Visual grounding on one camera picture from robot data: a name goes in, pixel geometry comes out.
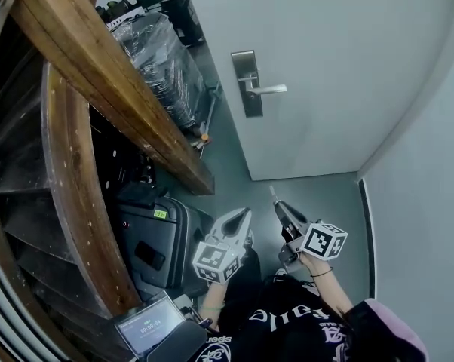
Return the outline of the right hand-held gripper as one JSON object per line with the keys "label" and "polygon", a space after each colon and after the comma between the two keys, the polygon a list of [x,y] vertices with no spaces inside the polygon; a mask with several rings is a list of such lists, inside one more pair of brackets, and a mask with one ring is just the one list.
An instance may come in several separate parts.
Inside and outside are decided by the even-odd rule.
{"label": "right hand-held gripper", "polygon": [[284,268],[299,268],[301,253],[323,261],[339,256],[348,237],[347,232],[332,224],[308,222],[301,212],[285,201],[276,201],[274,209],[285,240],[278,254]]}

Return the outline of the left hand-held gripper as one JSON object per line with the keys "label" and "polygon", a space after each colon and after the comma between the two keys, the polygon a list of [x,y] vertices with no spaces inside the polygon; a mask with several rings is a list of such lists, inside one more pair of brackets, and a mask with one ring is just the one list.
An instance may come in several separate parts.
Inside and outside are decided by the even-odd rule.
{"label": "left hand-held gripper", "polygon": [[241,267],[252,211],[247,207],[219,217],[201,241],[192,260],[196,275],[215,284],[226,284]]}

